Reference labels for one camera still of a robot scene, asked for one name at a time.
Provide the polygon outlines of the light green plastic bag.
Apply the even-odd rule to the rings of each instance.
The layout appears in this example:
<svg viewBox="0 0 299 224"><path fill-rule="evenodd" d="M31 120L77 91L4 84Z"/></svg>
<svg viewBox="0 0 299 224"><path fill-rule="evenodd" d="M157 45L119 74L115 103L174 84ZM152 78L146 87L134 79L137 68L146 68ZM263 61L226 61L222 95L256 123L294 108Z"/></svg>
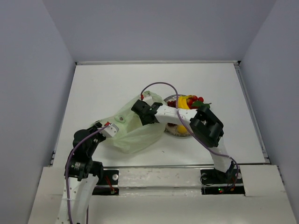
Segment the light green plastic bag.
<svg viewBox="0 0 299 224"><path fill-rule="evenodd" d="M99 120L101 124L110 122L119 128L114 137L104 141L105 145L131 154L149 147L162 137L166 124L154 123L144 126L139 116L131 110L134 103L140 98L140 96L134 97L115 115Z"/></svg>

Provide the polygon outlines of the yellow fake banana bunch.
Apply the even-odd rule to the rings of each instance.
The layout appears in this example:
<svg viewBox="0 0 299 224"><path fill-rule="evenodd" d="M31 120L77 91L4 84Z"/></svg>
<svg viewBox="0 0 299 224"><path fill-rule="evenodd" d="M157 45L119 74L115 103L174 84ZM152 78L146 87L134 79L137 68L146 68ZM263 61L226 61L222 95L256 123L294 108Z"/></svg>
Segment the yellow fake banana bunch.
<svg viewBox="0 0 299 224"><path fill-rule="evenodd" d="M179 98L178 98L178 108L191 109L192 104L193 104L192 95L179 96Z"/></svg>

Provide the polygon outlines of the orange fake round fruit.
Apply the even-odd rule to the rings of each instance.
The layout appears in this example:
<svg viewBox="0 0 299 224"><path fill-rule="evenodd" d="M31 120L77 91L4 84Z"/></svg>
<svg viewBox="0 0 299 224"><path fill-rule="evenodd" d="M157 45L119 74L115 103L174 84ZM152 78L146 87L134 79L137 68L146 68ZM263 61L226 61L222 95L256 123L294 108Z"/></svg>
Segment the orange fake round fruit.
<svg viewBox="0 0 299 224"><path fill-rule="evenodd" d="M177 132L179 134L186 134L186 133L188 133L187 129L184 126L181 126L181 125L177 126Z"/></svg>

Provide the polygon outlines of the red fake cherry bunch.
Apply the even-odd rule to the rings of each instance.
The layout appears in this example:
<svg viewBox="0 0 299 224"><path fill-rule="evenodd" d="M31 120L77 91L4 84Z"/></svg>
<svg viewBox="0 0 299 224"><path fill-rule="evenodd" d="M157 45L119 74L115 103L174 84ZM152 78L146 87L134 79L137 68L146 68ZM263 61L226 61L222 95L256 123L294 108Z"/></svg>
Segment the red fake cherry bunch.
<svg viewBox="0 0 299 224"><path fill-rule="evenodd" d="M186 102L190 109L199 109L202 106L211 107L211 103L205 103L202 97L197 97L196 95L187 96Z"/></svg>

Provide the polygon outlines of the red fake grape bunch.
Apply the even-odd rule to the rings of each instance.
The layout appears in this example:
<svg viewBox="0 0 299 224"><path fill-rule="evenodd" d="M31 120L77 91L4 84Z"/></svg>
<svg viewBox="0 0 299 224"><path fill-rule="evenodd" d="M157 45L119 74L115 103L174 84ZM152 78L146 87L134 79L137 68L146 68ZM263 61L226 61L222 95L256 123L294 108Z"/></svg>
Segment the red fake grape bunch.
<svg viewBox="0 0 299 224"><path fill-rule="evenodd" d="M167 105L168 105L169 107L177 108L177 101L176 101L176 100L168 101L168 102L167 102Z"/></svg>

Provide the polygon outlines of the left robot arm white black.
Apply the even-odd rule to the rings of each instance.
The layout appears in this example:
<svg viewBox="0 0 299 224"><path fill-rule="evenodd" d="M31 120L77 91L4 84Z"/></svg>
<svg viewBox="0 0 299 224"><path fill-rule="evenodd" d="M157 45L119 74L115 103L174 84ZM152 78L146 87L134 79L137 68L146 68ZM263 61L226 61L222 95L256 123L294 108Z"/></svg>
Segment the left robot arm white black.
<svg viewBox="0 0 299 224"><path fill-rule="evenodd" d="M82 224L96 184L103 180L103 165L93 161L92 155L98 144L106 139L100 133L100 122L88 129L76 131L65 165L65 185L60 203L57 224Z"/></svg>

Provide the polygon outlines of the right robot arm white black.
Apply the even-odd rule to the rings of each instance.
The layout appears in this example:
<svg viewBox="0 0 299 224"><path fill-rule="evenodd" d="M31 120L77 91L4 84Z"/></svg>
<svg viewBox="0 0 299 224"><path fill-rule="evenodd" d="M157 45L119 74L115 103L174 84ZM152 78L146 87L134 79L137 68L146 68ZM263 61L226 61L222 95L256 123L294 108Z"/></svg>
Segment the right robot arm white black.
<svg viewBox="0 0 299 224"><path fill-rule="evenodd" d="M234 162L224 145L223 123L206 106L199 109L174 108L162 103L147 104L137 100L131 110L137 114L142 125L172 123L185 125L187 131L211 154L215 168L215 178L226 183L232 178Z"/></svg>

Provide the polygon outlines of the speckled grey round plate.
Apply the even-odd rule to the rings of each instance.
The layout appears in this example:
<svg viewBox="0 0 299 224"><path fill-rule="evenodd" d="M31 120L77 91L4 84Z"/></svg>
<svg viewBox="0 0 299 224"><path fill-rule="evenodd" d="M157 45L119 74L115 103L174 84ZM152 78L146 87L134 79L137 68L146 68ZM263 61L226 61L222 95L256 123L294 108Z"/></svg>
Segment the speckled grey round plate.
<svg viewBox="0 0 299 224"><path fill-rule="evenodd" d="M175 107L177 103L176 95L169 96L164 99L165 103L170 107ZM178 108L180 109L190 109L193 103L193 95L179 95L178 96ZM188 137L190 133L183 125L176 125L172 123L168 123L166 125L165 131L177 136L177 137Z"/></svg>

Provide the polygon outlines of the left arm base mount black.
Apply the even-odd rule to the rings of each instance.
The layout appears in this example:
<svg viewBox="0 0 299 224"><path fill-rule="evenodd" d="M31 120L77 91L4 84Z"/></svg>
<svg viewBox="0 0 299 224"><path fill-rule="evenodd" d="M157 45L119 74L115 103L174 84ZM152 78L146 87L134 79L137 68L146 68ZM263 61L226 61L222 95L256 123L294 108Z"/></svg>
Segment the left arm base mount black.
<svg viewBox="0 0 299 224"><path fill-rule="evenodd" d="M118 169L105 169L103 178L98 181L93 190L93 195L117 196L119 194L118 180Z"/></svg>

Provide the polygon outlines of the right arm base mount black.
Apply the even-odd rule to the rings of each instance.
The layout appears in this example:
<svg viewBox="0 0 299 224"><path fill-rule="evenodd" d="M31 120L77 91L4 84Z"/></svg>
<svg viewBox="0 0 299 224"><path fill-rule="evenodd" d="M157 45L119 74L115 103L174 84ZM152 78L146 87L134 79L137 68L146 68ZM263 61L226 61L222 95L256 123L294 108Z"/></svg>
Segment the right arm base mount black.
<svg viewBox="0 0 299 224"><path fill-rule="evenodd" d="M233 170L231 177L226 179L216 174L214 169L202 169L200 171L202 195L245 195L245 189L241 171L236 174Z"/></svg>

